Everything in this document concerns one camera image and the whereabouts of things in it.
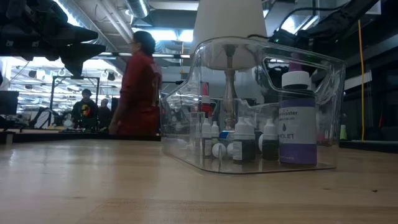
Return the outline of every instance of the person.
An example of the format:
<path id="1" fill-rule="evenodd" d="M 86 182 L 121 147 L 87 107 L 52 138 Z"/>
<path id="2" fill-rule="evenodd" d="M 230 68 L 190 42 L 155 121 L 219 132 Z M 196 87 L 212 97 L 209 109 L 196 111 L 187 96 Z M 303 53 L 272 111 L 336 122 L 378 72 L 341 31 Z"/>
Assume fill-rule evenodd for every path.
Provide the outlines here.
<path id="1" fill-rule="evenodd" d="M 145 31 L 134 33 L 132 57 L 122 79 L 120 99 L 110 134 L 155 136 L 159 127 L 162 75 L 154 62 L 155 40 Z"/>
<path id="2" fill-rule="evenodd" d="M 108 99 L 101 100 L 101 106 L 98 108 L 98 121 L 99 121 L 99 128 L 108 127 L 111 119 L 112 119 L 112 112 L 108 108 Z"/>
<path id="3" fill-rule="evenodd" d="M 81 92 L 83 99 L 75 103 L 72 109 L 72 116 L 75 123 L 83 119 L 93 119 L 96 118 L 98 106 L 96 103 L 90 99 L 91 91 L 89 89 L 84 89 Z"/>

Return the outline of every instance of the wooden table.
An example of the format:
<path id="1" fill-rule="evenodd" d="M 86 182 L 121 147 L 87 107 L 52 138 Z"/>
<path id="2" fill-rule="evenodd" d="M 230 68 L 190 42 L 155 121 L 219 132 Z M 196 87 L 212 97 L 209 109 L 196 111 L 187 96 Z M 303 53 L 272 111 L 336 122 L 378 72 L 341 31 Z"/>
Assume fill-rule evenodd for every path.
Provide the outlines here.
<path id="1" fill-rule="evenodd" d="M 336 171 L 209 174 L 160 142 L 0 146 L 0 223 L 398 223 L 398 155 L 342 149 Z"/>

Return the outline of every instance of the yellow cable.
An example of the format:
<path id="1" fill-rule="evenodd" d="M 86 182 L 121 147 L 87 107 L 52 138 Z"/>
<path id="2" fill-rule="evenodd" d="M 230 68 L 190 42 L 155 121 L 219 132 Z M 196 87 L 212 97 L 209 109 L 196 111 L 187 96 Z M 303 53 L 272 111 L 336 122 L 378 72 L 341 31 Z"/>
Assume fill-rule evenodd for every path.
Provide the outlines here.
<path id="1" fill-rule="evenodd" d="M 365 100 L 364 100 L 364 79 L 365 79 L 365 68 L 363 65 L 363 51 L 362 51 L 362 33 L 361 33 L 361 21 L 358 21 L 358 33 L 359 33 L 359 54 L 361 56 L 361 69 L 362 69 L 362 141 L 365 138 Z"/>

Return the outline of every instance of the black t-shirt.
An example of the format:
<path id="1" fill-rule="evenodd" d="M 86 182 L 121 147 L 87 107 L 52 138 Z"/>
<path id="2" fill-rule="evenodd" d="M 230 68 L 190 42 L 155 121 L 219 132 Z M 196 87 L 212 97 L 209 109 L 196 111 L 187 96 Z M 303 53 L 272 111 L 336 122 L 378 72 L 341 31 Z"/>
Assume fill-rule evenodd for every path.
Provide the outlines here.
<path id="1" fill-rule="evenodd" d="M 107 106 L 100 106 L 98 108 L 98 121 L 101 127 L 109 126 L 112 119 L 112 112 Z"/>
<path id="2" fill-rule="evenodd" d="M 98 106 L 93 100 L 79 101 L 73 106 L 72 114 L 75 119 L 95 118 Z"/>

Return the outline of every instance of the computer monitor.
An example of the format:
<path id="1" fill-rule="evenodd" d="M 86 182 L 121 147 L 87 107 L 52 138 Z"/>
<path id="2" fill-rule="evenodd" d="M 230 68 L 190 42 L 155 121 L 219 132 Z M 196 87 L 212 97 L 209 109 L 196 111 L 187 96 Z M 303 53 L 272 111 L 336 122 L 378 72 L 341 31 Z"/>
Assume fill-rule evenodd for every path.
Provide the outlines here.
<path id="1" fill-rule="evenodd" d="M 0 114 L 17 114 L 18 96 L 18 91 L 0 91 Z"/>

